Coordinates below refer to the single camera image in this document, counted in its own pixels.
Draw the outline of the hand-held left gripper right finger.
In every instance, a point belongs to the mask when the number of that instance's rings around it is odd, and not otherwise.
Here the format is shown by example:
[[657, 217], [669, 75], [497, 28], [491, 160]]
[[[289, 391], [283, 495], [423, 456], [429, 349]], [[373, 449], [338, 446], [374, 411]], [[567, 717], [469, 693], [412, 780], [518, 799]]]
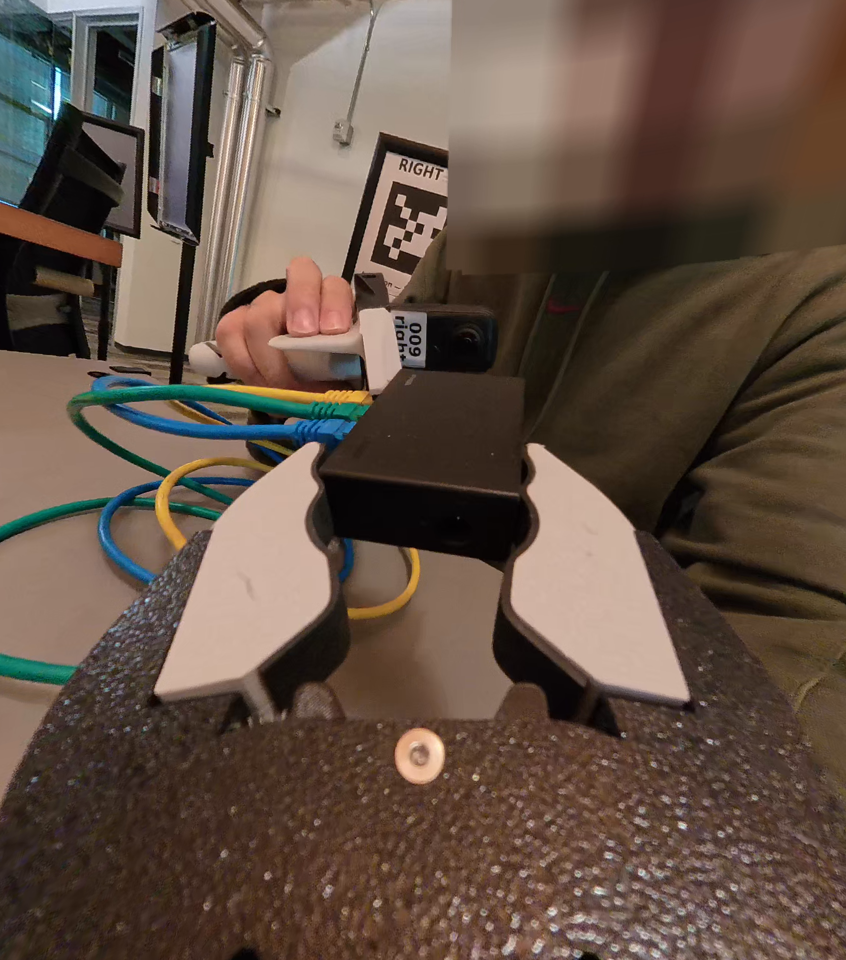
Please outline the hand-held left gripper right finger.
[[551, 719], [590, 723], [621, 699], [693, 705], [637, 531], [545, 446], [525, 449], [527, 527], [503, 570], [492, 650]]

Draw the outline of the tall display on pole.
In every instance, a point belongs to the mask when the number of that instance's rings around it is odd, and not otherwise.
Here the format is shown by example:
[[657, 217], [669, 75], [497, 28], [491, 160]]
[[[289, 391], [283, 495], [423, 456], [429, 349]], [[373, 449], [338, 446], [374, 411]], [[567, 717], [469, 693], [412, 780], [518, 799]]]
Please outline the tall display on pole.
[[168, 381], [182, 382], [189, 307], [203, 220], [216, 24], [192, 11], [159, 31], [151, 55], [146, 207], [154, 226], [182, 244]]

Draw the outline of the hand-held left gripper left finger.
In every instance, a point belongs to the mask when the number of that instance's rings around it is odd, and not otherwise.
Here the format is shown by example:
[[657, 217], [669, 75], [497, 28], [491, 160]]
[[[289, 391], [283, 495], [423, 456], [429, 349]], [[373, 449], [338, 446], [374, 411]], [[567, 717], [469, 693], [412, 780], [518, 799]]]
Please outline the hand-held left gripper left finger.
[[161, 703], [236, 694], [277, 719], [344, 663], [351, 629], [324, 456], [307, 443], [214, 524], [153, 688]]

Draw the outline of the person's right hand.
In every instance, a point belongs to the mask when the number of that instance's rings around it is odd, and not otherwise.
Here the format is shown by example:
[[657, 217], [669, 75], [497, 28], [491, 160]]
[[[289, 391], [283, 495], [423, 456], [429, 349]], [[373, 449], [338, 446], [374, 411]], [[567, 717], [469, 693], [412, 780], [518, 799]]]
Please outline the person's right hand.
[[280, 335], [309, 338], [347, 332], [355, 310], [352, 287], [344, 278], [322, 274], [310, 258], [292, 259], [285, 269], [285, 291], [266, 291], [223, 316], [217, 346], [232, 375], [248, 386], [326, 392], [329, 381], [300, 380], [285, 354], [270, 342]]

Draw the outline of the person's olive sweatshirt torso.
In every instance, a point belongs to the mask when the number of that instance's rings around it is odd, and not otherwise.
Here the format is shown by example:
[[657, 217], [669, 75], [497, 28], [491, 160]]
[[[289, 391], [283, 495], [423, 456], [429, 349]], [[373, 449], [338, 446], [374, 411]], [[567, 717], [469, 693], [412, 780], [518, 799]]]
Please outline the person's olive sweatshirt torso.
[[765, 665], [846, 815], [846, 246], [659, 271], [477, 276], [528, 438], [669, 550]]

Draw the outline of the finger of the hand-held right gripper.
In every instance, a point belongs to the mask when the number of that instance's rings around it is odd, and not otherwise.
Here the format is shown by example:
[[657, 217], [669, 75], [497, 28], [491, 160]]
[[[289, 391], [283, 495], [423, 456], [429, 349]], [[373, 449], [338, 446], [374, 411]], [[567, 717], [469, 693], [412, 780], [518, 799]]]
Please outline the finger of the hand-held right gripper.
[[383, 392], [402, 369], [393, 318], [387, 308], [374, 307], [360, 310], [357, 323], [367, 390]]

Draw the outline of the wooden top desk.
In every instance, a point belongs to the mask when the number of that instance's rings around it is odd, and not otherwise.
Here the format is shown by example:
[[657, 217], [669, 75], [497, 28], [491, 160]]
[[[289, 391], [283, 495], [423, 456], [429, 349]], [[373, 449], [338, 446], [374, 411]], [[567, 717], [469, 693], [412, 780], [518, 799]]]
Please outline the wooden top desk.
[[5, 310], [6, 286], [8, 271], [23, 244], [113, 268], [120, 267], [122, 260], [117, 241], [0, 202], [0, 351], [15, 349]]

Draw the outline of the silver ventilation duct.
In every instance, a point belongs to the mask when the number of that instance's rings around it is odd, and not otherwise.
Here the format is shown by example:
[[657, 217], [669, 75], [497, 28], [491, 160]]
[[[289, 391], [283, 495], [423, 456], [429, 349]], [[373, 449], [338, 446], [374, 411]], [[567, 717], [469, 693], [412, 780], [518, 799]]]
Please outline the silver ventilation duct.
[[266, 97], [272, 79], [273, 64], [265, 33], [261, 29], [251, 30], [239, 38], [233, 27], [224, 31], [233, 55], [216, 150], [203, 284], [194, 311], [192, 337], [196, 342], [213, 338], [221, 308], [236, 281], [240, 235], [263, 138]]

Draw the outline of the black ethernet switch box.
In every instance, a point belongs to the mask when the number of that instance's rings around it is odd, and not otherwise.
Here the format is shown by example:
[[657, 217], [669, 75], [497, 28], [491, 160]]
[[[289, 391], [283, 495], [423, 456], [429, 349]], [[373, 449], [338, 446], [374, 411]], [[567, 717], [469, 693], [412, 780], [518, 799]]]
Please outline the black ethernet switch box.
[[525, 384], [405, 369], [319, 467], [336, 534], [504, 565], [525, 533]]

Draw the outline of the black office chair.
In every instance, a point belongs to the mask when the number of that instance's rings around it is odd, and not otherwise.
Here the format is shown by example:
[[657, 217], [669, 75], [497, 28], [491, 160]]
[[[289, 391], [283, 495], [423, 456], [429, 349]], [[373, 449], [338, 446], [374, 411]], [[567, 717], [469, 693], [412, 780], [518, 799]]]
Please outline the black office chair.
[[[64, 104], [19, 209], [100, 235], [122, 199], [125, 165], [86, 132], [84, 115]], [[0, 238], [0, 350], [90, 357], [81, 313], [89, 258], [16, 238]]]

